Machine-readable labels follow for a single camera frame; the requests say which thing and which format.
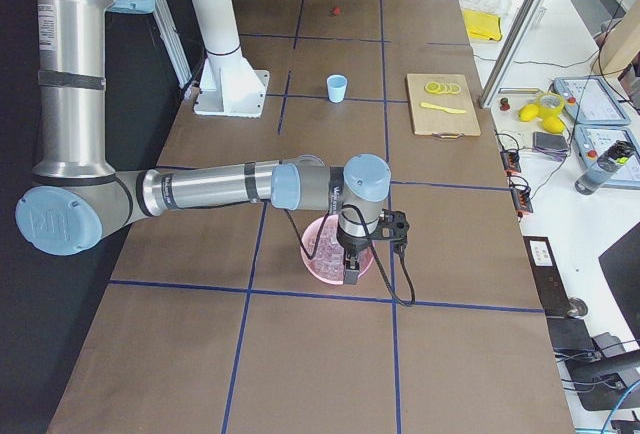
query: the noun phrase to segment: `table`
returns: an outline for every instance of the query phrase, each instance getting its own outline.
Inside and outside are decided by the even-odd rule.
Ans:
[[[523,0],[512,0],[513,4],[502,24],[508,32],[516,10]],[[539,25],[527,34],[516,60],[552,62],[571,65],[586,60],[597,46],[591,34],[582,23],[570,0],[545,0],[544,13]],[[472,42],[476,65],[480,79],[484,84],[491,72],[493,63],[484,59],[497,57],[504,39],[500,43]],[[514,64],[502,87],[533,87],[546,91],[556,77],[586,76],[590,73],[590,62],[571,67],[550,65]],[[622,87],[613,81],[620,91]],[[529,98],[527,96],[509,96],[512,109],[500,111],[499,99],[495,99],[491,111],[499,132],[506,132],[519,139],[521,146],[531,147],[532,132],[541,130],[536,122],[522,123],[517,120],[517,111]],[[625,106],[632,119],[628,126],[638,138],[640,119],[629,106]],[[563,114],[567,125],[571,120]],[[633,339],[626,321],[613,299],[606,283],[598,257],[640,222],[640,193],[635,190],[601,189],[593,196],[582,196],[573,189],[573,182],[584,171],[582,162],[575,155],[567,159],[563,167],[538,191],[533,200],[535,213],[525,216],[520,223],[524,236],[546,236],[553,249],[562,281],[570,297],[583,299],[589,307],[585,323],[592,336],[610,332],[621,340]],[[521,167],[524,177],[529,181],[532,192],[545,182],[557,167],[557,162],[531,151],[521,154]],[[627,350],[637,348],[635,343],[628,344]],[[607,412],[587,412],[577,399],[577,395],[567,393],[576,427],[598,428],[606,418]],[[621,418],[630,419],[628,412],[622,412]]]
[[[185,100],[159,168],[377,154],[393,173],[389,207],[411,223],[417,305],[392,303],[375,273],[357,286],[316,280],[268,205],[146,220],[50,432],[570,432],[491,113],[477,110],[479,138],[412,134],[407,73],[464,73],[480,93],[457,0],[234,7],[243,53],[271,70],[263,115],[201,118]],[[325,98],[335,72],[350,80],[337,105]],[[400,266],[379,252],[406,297]]]

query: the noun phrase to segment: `pink bowl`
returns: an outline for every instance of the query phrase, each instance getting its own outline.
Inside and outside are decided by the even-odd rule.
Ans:
[[[302,235],[302,244],[309,253],[313,252],[313,246],[315,245],[316,236],[318,235],[318,229],[320,229],[321,224],[322,217],[309,224],[309,227],[307,227]],[[338,244],[336,239],[337,231],[338,216],[329,216],[320,234],[316,256],[312,260],[309,260],[302,249],[300,249],[300,255],[302,256],[304,265],[315,277],[327,284],[341,285],[343,284],[344,276],[344,266],[342,263],[344,249]],[[360,276],[362,276],[373,263],[371,249],[365,249],[360,252],[358,261],[360,262]]]

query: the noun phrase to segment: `white pole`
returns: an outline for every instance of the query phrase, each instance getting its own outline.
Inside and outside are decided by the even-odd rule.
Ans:
[[[196,112],[259,117],[269,73],[254,71],[242,57],[231,0],[191,1],[208,60]]]

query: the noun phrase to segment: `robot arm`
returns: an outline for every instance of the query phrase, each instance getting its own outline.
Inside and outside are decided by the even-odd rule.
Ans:
[[[345,249],[347,283],[357,280],[357,255],[372,239],[406,242],[404,215],[382,207],[389,168],[373,155],[356,156],[344,168],[303,156],[170,173],[116,172],[104,152],[104,14],[107,9],[151,12],[153,1],[38,0],[44,157],[33,169],[38,187],[16,208],[18,227],[29,242],[51,254],[70,255],[167,210],[260,200],[277,208],[339,214],[337,237]],[[204,15],[199,12],[201,24]],[[214,37],[224,37],[230,46],[238,42],[237,34],[223,34]],[[203,37],[205,43],[213,42]],[[239,47],[229,52],[240,65],[246,64]],[[216,55],[211,65],[224,74],[217,85],[234,94],[234,86],[243,83],[227,82],[224,89],[222,82],[234,79],[229,74],[236,70],[231,56]]]

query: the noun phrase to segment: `yellow plastic fruit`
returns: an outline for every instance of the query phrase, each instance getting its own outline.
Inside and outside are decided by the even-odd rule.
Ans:
[[[564,127],[564,122],[558,116],[549,116],[542,121],[542,128],[551,134],[560,134]]]
[[[539,112],[540,108],[537,104],[527,104],[522,109],[520,109],[520,120],[522,122],[533,121],[536,117],[538,117]]]

